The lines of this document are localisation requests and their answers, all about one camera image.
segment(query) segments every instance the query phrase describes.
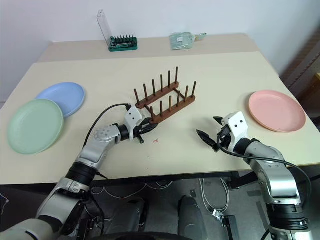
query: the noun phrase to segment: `black cable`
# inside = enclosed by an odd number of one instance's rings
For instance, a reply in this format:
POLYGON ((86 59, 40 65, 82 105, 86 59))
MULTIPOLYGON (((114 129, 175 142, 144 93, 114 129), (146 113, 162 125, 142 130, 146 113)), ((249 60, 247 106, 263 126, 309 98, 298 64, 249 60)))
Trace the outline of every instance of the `black cable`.
POLYGON ((103 177, 104 179, 108 180, 108 178, 99 171, 97 171, 95 175, 98 175, 98 176, 103 177))
POLYGON ((267 230, 265 231, 265 233, 263 234, 261 240, 265 240, 269 233, 270 233, 270 230, 267 229, 267 230))
MULTIPOLYGON (((313 177, 310 177, 310 181, 315 181, 315 180, 318 180, 320 179, 320 175, 316 175, 316 176, 313 176, 313 177)), ((300 181, 298 182, 297 184, 300 185, 300 184, 305 184, 307 181, 306 180, 303 180, 303 181, 300 181)))
POLYGON ((105 110, 98 116, 98 118, 94 121, 93 125, 91 126, 88 134, 87 134, 86 137, 85 137, 85 141, 84 141, 83 147, 84 147, 85 145, 87 145, 87 142, 88 142, 88 139, 89 139, 89 137, 90 137, 90 134, 91 134, 92 130, 94 129, 94 127, 96 126, 97 122, 100 120, 100 118, 101 118, 107 111, 109 111, 110 109, 112 109, 112 108, 114 108, 114 107, 118 107, 118 106, 125 106, 127 110, 129 110, 129 108, 131 107, 131 105, 128 104, 128 103, 120 103, 120 104, 112 105, 112 106, 108 107, 107 109, 105 109, 105 110))
POLYGON ((282 160, 277 160, 277 159, 273 159, 273 158, 268 158, 268 157, 260 157, 260 156, 247 156, 247 155, 241 155, 241 154, 237 154, 237 153, 234 153, 234 152, 231 152, 231 151, 228 151, 226 149, 224 149, 222 146, 221 146, 221 143, 220 143, 220 140, 221 140, 221 135, 218 134, 218 137, 216 139, 216 143, 219 147, 219 149, 226 153, 226 154, 229 154, 231 156, 234 156, 234 157, 238 157, 238 158, 242 158, 242 159, 252 159, 252 160, 262 160, 262 161, 270 161, 270 162, 275 162, 275 163, 279 163, 279 164, 284 164, 284 165, 288 165, 288 166, 291 166, 291 167, 294 167, 296 169, 298 169, 305 177, 306 181, 307 181, 307 193, 306 193, 306 197, 305 197, 305 200, 302 204, 302 208, 305 207, 305 205, 307 204, 307 202, 309 202, 310 198, 311 198, 311 193, 312 193, 312 184, 311 184, 311 181, 310 181, 310 178, 308 177, 308 175, 298 166, 294 165, 293 163, 290 163, 288 161, 282 161, 282 160))
POLYGON ((90 193, 90 197, 93 201, 93 203, 96 205, 96 207, 99 209, 99 212, 101 214, 101 217, 102 217, 102 226, 101 226, 101 232, 100 232, 100 236, 102 236, 105 232, 104 232, 104 229, 105 229, 105 214, 104 214, 104 211, 102 210, 102 208, 99 206, 98 202, 95 200, 94 196, 92 195, 92 193, 90 193))

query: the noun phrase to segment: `white wall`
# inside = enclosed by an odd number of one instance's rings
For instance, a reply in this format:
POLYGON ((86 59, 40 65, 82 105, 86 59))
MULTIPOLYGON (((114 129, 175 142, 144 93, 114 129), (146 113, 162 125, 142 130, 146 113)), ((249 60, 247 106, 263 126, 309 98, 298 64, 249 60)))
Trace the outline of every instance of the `white wall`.
POLYGON ((99 9, 104 9, 114 35, 247 33, 278 73, 320 24, 320 0, 0 1, 1 101, 50 41, 102 39, 96 20, 99 9))

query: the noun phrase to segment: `green plate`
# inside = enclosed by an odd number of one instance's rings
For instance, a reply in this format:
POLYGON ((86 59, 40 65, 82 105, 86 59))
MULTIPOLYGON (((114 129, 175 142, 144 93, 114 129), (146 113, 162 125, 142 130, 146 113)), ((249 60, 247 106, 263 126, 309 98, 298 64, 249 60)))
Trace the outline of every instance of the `green plate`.
POLYGON ((32 100, 11 119, 7 132, 9 145, 20 154, 40 153, 54 144, 63 125, 64 115, 55 102, 32 100))

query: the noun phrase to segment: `black cable on floor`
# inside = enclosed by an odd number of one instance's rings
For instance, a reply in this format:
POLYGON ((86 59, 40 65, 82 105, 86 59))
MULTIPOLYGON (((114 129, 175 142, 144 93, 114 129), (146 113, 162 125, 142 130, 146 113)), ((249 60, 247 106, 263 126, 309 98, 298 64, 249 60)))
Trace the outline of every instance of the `black cable on floor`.
POLYGON ((102 208, 100 207, 100 205, 98 204, 98 202, 96 201, 96 199, 94 198, 94 196, 92 195, 92 193, 90 193, 90 198, 92 199, 93 203, 96 205, 96 207, 99 209, 100 215, 102 217, 102 226, 101 226, 101 233, 100 236, 104 235, 104 229, 105 229, 105 213, 102 210, 102 208))

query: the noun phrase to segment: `blue plate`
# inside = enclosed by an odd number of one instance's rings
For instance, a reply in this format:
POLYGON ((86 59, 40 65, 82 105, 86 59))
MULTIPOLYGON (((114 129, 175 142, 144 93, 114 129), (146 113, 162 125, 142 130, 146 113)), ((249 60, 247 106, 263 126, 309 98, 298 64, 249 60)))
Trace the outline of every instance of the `blue plate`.
POLYGON ((63 117, 69 117, 82 106, 85 90, 74 82, 62 82, 43 90, 36 99, 48 99, 55 102, 61 109, 63 117))

